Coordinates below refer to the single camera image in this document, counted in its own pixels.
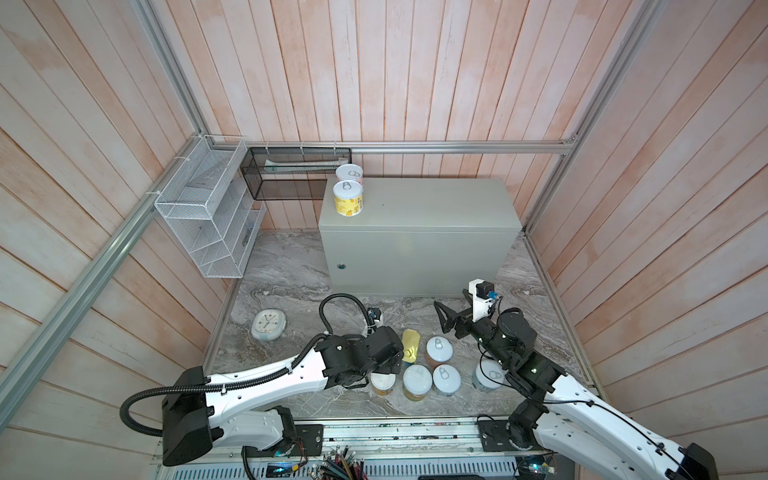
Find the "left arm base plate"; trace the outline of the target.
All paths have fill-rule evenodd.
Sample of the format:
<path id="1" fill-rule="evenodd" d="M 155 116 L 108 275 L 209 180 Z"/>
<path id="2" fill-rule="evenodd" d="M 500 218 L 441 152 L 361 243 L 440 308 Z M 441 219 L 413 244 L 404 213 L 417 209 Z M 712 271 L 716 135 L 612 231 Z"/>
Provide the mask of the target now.
<path id="1" fill-rule="evenodd" d="M 324 426 L 320 423 L 296 425 L 295 435 L 266 450 L 244 446 L 241 452 L 249 458 L 299 458 L 322 453 Z"/>

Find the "yellow can plain lid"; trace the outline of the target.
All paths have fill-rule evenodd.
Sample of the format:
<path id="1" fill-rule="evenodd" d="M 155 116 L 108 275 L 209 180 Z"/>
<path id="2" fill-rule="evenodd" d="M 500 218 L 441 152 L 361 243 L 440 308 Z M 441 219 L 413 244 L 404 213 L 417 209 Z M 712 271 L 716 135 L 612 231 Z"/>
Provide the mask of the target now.
<path id="1" fill-rule="evenodd" d="M 390 394 L 394 389 L 396 381 L 397 376 L 395 374 L 370 374 L 370 385 L 374 393 L 379 396 L 386 396 Z"/>

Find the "pink label white can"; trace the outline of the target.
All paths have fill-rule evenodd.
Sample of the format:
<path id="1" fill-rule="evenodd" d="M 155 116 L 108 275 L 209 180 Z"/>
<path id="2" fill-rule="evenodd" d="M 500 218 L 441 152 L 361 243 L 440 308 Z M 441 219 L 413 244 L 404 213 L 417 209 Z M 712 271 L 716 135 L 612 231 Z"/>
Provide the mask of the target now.
<path id="1" fill-rule="evenodd" d="M 354 163 L 338 166 L 335 170 L 335 175 L 338 181 L 354 181 L 360 185 L 364 182 L 363 168 Z"/>

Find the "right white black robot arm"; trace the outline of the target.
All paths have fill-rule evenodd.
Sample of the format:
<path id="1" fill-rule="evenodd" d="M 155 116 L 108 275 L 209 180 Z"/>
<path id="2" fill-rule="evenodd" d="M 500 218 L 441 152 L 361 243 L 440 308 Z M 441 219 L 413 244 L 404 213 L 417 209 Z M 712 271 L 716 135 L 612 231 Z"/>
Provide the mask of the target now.
<path id="1" fill-rule="evenodd" d="M 714 456 L 704 447 L 681 446 L 640 425 L 538 352 L 537 333 L 520 309 L 474 320 L 472 309 L 434 307 L 443 332 L 473 337 L 502 367 L 507 387 L 523 396 L 498 429 L 507 443 L 554 451 L 606 479 L 717 478 Z"/>

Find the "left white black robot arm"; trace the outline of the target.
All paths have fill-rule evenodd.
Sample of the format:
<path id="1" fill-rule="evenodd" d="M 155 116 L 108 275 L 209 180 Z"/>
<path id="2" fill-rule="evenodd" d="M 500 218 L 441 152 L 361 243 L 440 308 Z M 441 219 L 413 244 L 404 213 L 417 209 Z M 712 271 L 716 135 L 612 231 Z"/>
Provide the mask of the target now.
<path id="1" fill-rule="evenodd" d="M 335 386 L 350 388 L 371 373 L 398 373 L 404 347 L 383 326 L 368 336 L 315 335 L 301 352 L 282 362 L 206 377 L 186 370 L 161 396 L 163 464 L 182 465 L 209 452 L 229 434 L 225 425 L 259 406 Z"/>

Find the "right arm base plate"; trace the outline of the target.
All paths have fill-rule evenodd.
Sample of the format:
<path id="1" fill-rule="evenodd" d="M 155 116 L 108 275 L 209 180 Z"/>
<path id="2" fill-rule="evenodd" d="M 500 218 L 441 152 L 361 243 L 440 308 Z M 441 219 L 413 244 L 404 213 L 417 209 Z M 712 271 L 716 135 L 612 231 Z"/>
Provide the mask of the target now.
<path id="1" fill-rule="evenodd" d="M 538 447 L 532 431 L 518 422 L 480 416 L 476 426 L 485 452 L 530 451 Z"/>

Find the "yellow label white-lid can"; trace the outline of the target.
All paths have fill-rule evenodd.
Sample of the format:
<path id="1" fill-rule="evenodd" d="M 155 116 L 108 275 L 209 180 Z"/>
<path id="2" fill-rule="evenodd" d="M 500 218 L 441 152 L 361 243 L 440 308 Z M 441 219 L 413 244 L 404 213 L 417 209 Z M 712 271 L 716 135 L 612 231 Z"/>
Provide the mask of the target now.
<path id="1" fill-rule="evenodd" d="M 363 186 L 354 180 L 343 180 L 333 186 L 335 210 L 344 217 L 353 217 L 363 210 Z"/>

